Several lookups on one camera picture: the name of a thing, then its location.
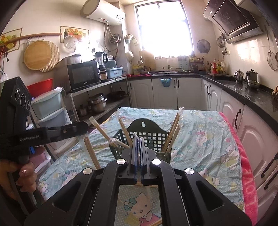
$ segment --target water heater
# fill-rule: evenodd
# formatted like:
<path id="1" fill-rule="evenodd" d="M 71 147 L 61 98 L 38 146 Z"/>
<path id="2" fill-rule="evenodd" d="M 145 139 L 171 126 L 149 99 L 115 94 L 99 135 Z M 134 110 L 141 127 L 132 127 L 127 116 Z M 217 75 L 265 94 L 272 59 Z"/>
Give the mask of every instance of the water heater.
<path id="1" fill-rule="evenodd" d="M 119 25 L 125 19 L 125 13 L 104 0 L 88 0 L 81 9 L 81 16 L 96 21 L 109 21 L 111 25 Z"/>

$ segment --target fruit wall sticker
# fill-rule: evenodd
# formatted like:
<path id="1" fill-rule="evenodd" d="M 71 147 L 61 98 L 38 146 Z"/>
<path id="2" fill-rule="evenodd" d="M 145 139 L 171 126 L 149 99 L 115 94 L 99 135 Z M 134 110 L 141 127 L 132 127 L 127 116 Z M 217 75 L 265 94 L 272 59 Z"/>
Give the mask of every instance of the fruit wall sticker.
<path id="1" fill-rule="evenodd" d="M 19 50 L 20 40 L 13 41 L 13 42 L 10 42 L 10 40 L 20 37 L 21 32 L 22 32 L 22 28 L 1 34 L 0 35 L 0 52 L 2 52 L 3 47 L 4 47 L 4 51 L 8 51 L 8 53 L 15 51 L 15 50 Z"/>
<path id="2" fill-rule="evenodd" d="M 82 28 L 64 27 L 60 26 L 60 43 L 64 43 L 64 38 L 68 35 L 72 35 L 77 38 L 78 42 L 90 44 L 89 30 Z"/>

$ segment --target black countertop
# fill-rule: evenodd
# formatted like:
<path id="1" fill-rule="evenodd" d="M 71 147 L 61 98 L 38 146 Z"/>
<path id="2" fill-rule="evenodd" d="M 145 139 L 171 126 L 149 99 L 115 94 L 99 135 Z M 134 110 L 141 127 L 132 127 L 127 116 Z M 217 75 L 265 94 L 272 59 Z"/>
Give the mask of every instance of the black countertop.
<path id="1" fill-rule="evenodd" d="M 251 89 L 247 83 L 239 84 L 235 82 L 233 77 L 219 76 L 212 78 L 210 75 L 199 75 L 196 73 L 175 73 L 161 74 L 157 73 L 152 76 L 140 76 L 128 78 L 129 81 L 150 79 L 150 78 L 203 78 L 236 98 L 242 104 L 246 104 L 254 112 L 256 112 L 272 130 L 278 135 L 278 101 L 275 101 L 273 95 L 262 89 Z"/>

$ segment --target teapot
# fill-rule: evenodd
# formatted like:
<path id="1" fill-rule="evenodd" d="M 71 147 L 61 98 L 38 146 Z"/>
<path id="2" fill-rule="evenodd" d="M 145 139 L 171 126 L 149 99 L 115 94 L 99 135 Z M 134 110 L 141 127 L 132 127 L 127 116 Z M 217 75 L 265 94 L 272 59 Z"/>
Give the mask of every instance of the teapot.
<path id="1" fill-rule="evenodd" d="M 238 83 L 242 83 L 242 81 L 243 81 L 243 72 L 242 71 L 238 70 L 235 72 L 235 80 Z"/>

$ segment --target window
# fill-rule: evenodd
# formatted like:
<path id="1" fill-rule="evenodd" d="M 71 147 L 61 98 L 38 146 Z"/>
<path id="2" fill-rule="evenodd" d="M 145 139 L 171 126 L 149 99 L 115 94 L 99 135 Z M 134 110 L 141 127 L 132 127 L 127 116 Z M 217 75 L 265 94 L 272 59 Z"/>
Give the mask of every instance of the window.
<path id="1" fill-rule="evenodd" d="M 191 33 L 180 1 L 144 4 L 136 11 L 143 50 L 156 57 L 191 54 Z"/>

